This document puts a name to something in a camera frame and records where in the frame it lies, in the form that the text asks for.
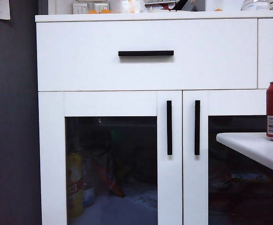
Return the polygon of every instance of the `black handle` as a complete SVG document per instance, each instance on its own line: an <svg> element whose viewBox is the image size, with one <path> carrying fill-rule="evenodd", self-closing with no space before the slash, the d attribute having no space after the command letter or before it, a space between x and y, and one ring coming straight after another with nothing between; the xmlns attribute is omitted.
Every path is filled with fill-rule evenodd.
<svg viewBox="0 0 273 225"><path fill-rule="evenodd" d="M195 101L195 156L200 155L200 100Z"/></svg>
<svg viewBox="0 0 273 225"><path fill-rule="evenodd" d="M118 51L119 56L172 56L174 51Z"/></svg>
<svg viewBox="0 0 273 225"><path fill-rule="evenodd" d="M172 155L172 101L167 101L167 146L168 156Z"/></svg>

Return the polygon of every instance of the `white table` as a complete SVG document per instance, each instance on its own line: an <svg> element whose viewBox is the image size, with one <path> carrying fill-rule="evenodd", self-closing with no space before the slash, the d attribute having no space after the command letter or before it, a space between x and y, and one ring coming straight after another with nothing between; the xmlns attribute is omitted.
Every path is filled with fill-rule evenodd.
<svg viewBox="0 0 273 225"><path fill-rule="evenodd" d="M273 170L273 141L266 133L221 133L217 141Z"/></svg>

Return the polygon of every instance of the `cabinet frame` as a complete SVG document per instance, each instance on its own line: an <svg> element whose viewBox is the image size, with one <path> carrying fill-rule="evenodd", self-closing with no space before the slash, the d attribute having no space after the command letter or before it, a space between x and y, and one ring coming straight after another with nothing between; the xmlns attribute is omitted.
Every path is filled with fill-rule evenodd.
<svg viewBox="0 0 273 225"><path fill-rule="evenodd" d="M39 92L42 224L67 224L67 116L157 116L158 221L182 225L182 92ZM167 155L167 101L173 154Z"/></svg>

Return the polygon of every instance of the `glass door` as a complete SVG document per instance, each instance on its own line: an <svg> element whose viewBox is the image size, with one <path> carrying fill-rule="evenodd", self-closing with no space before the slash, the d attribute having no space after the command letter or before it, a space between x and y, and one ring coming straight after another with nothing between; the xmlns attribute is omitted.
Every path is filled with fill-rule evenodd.
<svg viewBox="0 0 273 225"><path fill-rule="evenodd" d="M183 92L184 223L273 225L273 170L216 140L266 132L265 90Z"/></svg>
<svg viewBox="0 0 273 225"><path fill-rule="evenodd" d="M44 225L182 224L181 91L39 102Z"/></svg>

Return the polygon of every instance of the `white countertop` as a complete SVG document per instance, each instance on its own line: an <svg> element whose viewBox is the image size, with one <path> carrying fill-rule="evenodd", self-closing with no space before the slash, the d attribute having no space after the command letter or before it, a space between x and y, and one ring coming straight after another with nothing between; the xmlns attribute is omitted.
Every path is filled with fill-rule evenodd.
<svg viewBox="0 0 273 225"><path fill-rule="evenodd" d="M273 10L270 10L270 11L221 11L221 12L165 11L162 13L36 15L35 21L38 23L41 23L41 22L79 22L79 21L190 20L190 19L232 19L232 18L273 18Z"/></svg>
<svg viewBox="0 0 273 225"><path fill-rule="evenodd" d="M222 133L217 141L273 170L273 141L266 133Z"/></svg>

